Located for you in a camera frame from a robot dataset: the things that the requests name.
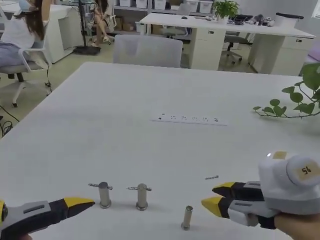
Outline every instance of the small metal rod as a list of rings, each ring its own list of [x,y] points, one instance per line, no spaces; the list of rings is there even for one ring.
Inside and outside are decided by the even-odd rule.
[[[151,191],[151,187],[147,187],[144,183],[140,183],[138,187],[127,187],[126,189],[129,190],[137,190],[138,191],[138,201],[136,202],[136,208],[139,211],[144,211],[148,207],[148,202],[147,202],[147,191]]]
[[[181,223],[181,228],[185,231],[190,229],[190,221],[193,210],[194,208],[192,206],[186,206],[185,208],[183,222]]]
[[[99,188],[99,195],[100,195],[100,207],[102,209],[107,209],[111,206],[111,200],[109,195],[109,190],[112,190],[113,187],[109,186],[107,182],[102,181],[99,184],[88,184],[91,187]]]
[[[205,180],[209,180],[209,179],[218,179],[219,175],[217,176],[210,176],[210,177],[206,177]]]

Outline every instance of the hand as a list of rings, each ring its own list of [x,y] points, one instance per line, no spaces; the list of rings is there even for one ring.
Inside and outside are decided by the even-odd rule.
[[[320,214],[292,215],[279,214],[274,218],[277,229],[293,240],[318,240],[320,238]]]
[[[32,240],[32,237],[30,237],[29,235],[24,235],[24,236],[20,237],[19,240]]]

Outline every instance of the gray chair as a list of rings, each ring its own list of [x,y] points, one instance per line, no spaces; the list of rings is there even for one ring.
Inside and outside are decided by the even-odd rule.
[[[233,51],[231,51],[231,48],[234,46],[234,44],[239,43],[239,44],[247,44],[248,41],[248,37],[250,35],[250,33],[248,33],[245,37],[241,37],[239,36],[239,32],[226,32],[226,35],[224,37],[224,42],[225,43],[229,43],[229,46],[227,48],[226,51],[222,51],[222,56],[226,55],[227,57],[231,57],[232,62],[231,64],[234,65],[236,63],[236,58],[238,57],[238,61],[241,62],[242,61],[242,56],[240,54],[237,54]]]
[[[118,34],[113,63],[180,68],[183,43],[160,36]]]
[[[191,6],[187,3],[181,3],[179,9],[176,12],[176,15],[189,16],[191,11]],[[187,36],[188,31],[186,27],[167,27],[162,28],[161,35],[166,36],[169,39],[172,39],[174,36]]]
[[[19,56],[22,59],[23,64],[21,65],[9,65],[9,66],[3,66],[0,67],[0,73],[7,74],[9,79],[15,79],[15,75],[17,76],[17,80],[14,83],[11,83],[9,85],[6,85],[4,87],[0,88],[1,92],[15,92],[13,99],[12,99],[12,105],[13,107],[17,107],[17,99],[25,88],[35,88],[37,90],[43,91],[46,93],[46,95],[50,94],[50,91],[47,87],[50,87],[49,83],[45,83],[45,81],[27,81],[24,80],[24,77],[22,73],[29,73],[32,71],[38,71],[38,70],[48,70],[49,67],[51,67],[51,62],[47,56],[47,52],[45,49],[45,41],[46,41],[46,32],[47,32],[47,26],[44,28],[45,35],[44,40],[40,42],[35,42],[32,46],[32,48],[29,49],[19,49]],[[37,57],[38,64],[36,64],[33,61],[29,61],[26,59],[26,54],[32,54],[33,56]]]

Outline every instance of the chair armrest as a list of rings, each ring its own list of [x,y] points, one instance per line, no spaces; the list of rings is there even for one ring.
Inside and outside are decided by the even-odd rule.
[[[46,49],[45,48],[27,48],[27,49],[19,49],[18,54],[22,59],[22,62],[24,64],[24,66],[26,67],[26,69],[28,70],[28,72],[31,72],[31,68],[28,64],[28,61],[26,60],[24,53],[42,53],[45,62],[47,63],[48,67],[50,68],[52,66],[51,61],[49,60],[47,53],[46,53]]]

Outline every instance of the person sitting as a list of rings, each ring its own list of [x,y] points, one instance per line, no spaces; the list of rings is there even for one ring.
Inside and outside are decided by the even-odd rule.
[[[96,40],[91,45],[98,47],[101,39],[103,42],[110,44],[111,40],[107,35],[106,27],[109,25],[107,18],[112,15],[112,6],[109,5],[108,0],[95,0],[95,4],[91,9],[94,10],[94,23],[96,27]]]
[[[24,64],[19,50],[29,49],[45,37],[51,0],[19,0],[18,4],[20,10],[5,24],[0,39],[0,67]]]

